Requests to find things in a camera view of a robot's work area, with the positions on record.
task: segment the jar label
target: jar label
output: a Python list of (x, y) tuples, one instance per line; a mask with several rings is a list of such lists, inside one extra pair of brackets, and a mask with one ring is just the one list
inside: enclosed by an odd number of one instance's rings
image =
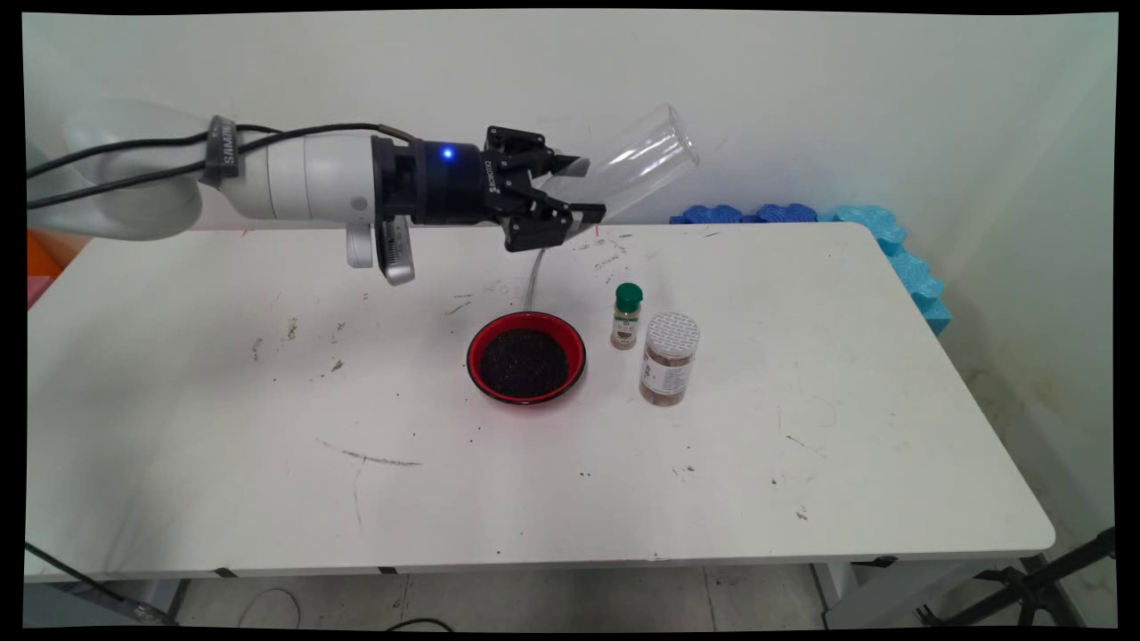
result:
[(650, 358), (646, 354), (645, 359), (642, 363), (642, 382), (645, 383), (645, 387), (657, 393), (679, 393), (684, 391), (685, 386), (689, 384), (689, 372), (692, 371), (692, 360), (684, 365), (670, 367), (668, 365), (661, 365), (657, 360)]
[(613, 340), (629, 344), (637, 340), (637, 319), (613, 317)]

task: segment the small spice bottle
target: small spice bottle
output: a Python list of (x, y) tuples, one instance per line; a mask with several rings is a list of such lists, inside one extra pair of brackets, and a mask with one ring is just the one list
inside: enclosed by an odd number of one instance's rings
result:
[(618, 349), (630, 349), (637, 343), (637, 322), (641, 319), (641, 287), (633, 283), (618, 285), (613, 303), (613, 332), (610, 343)]
[(653, 405), (681, 403), (701, 340), (700, 327), (684, 314), (658, 314), (645, 330), (641, 393)]

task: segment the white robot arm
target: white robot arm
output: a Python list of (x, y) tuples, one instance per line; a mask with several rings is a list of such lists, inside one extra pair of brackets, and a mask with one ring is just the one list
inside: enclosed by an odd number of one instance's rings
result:
[[(483, 149), (424, 141), (407, 146), (353, 133), (290, 137), (267, 128), (242, 130), (142, 100), (93, 104), (64, 123), (68, 151), (140, 139), (187, 138), (180, 146), (112, 151), (43, 171), (44, 155), (26, 143), (27, 225), (121, 240), (156, 240), (189, 229), (202, 211), (197, 182), (213, 184), (234, 209), (253, 220), (321, 220), (343, 224), (348, 261), (372, 266), (376, 228), (381, 269), (392, 284), (414, 277), (407, 222), (474, 225), (491, 220), (506, 233), (506, 249), (561, 244), (604, 216), (604, 205), (563, 203), (530, 186), (579, 160), (556, 154), (537, 133), (488, 128)], [(207, 136), (236, 176), (207, 179)], [(245, 149), (258, 140), (258, 148)], [(585, 171), (579, 162), (570, 171)], [(67, 194), (154, 172), (178, 176), (68, 200)]]

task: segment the clear plastic cup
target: clear plastic cup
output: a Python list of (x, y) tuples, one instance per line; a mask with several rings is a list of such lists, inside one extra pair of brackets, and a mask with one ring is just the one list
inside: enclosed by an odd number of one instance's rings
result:
[(699, 163), (681, 116), (665, 104), (591, 149), (539, 188), (568, 203), (602, 203), (605, 220), (611, 221)]

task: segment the black tape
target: black tape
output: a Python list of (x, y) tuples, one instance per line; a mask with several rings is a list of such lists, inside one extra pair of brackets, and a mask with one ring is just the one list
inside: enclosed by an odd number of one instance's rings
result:
[(215, 115), (210, 120), (206, 170), (202, 182), (217, 189), (222, 178), (236, 178), (237, 173), (237, 125), (228, 117)]

